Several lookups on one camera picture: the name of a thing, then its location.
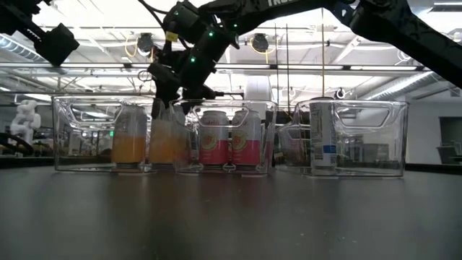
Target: white humanoid robot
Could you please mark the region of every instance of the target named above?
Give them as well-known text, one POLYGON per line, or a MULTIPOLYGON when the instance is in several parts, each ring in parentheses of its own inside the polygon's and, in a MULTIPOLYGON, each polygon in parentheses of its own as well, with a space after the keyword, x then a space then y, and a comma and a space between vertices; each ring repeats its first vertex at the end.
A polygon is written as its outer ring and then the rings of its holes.
POLYGON ((11 133, 24 134, 24 140, 32 145, 34 130, 39 129, 41 118, 35 113, 37 102, 35 100, 23 100, 21 105, 17 106, 17 114, 10 126, 11 133))

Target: blue label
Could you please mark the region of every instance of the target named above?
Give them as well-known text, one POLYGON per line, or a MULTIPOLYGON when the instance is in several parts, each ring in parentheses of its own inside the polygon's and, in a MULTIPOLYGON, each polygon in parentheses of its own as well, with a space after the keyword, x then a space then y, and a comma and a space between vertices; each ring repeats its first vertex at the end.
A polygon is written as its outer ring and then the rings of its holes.
POLYGON ((335 145, 324 145, 324 153, 337 153, 337 147, 335 145))

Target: table surface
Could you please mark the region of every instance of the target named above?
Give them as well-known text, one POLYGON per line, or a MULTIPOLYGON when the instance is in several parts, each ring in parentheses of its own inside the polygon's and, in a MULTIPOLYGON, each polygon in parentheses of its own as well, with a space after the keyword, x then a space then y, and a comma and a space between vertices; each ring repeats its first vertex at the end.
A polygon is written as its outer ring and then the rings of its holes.
POLYGON ((462 176, 0 170, 0 259, 462 259, 462 176))

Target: workbench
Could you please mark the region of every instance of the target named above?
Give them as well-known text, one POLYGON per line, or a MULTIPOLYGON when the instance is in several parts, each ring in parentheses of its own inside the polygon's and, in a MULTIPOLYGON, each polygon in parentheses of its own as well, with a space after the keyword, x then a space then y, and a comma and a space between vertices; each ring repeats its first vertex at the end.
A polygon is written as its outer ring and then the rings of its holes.
POLYGON ((462 259, 462 176, 0 170, 0 259, 462 259))

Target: pink and white can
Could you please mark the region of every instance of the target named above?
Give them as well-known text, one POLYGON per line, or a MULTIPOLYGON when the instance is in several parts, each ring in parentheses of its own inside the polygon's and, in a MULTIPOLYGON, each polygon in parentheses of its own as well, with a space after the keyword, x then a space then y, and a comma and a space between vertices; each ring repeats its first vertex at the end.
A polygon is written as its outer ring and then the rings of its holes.
POLYGON ((204 165, 221 165, 228 162, 228 126, 225 112, 208 110, 199 127, 199 162, 204 165))
POLYGON ((232 125, 240 125, 232 130, 232 163, 258 165, 261 152, 261 119, 258 112, 238 111, 232 119, 232 125))

